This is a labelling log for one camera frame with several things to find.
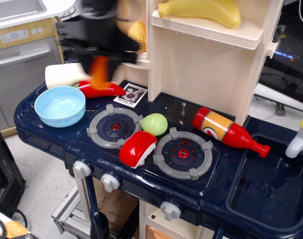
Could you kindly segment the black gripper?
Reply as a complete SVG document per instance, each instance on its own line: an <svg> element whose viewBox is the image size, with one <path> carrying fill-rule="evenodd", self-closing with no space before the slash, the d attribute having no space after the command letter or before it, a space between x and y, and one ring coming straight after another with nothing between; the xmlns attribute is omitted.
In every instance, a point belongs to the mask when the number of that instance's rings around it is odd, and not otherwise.
<svg viewBox="0 0 303 239"><path fill-rule="evenodd" d="M73 49L85 73L90 74L95 56L109 57L109 79L122 63L135 64L139 44L121 32L114 17L78 18L58 23L61 44Z"/></svg>

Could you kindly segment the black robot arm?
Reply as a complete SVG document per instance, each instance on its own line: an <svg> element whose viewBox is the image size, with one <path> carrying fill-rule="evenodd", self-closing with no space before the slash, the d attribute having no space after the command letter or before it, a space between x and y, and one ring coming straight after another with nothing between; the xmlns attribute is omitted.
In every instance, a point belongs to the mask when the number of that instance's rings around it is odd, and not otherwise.
<svg viewBox="0 0 303 239"><path fill-rule="evenodd" d="M116 0L83 0L81 10L79 16L56 25L59 41L73 50L85 73L90 73L97 56L106 57L103 69L111 81L121 63L136 63L139 43L118 28Z"/></svg>

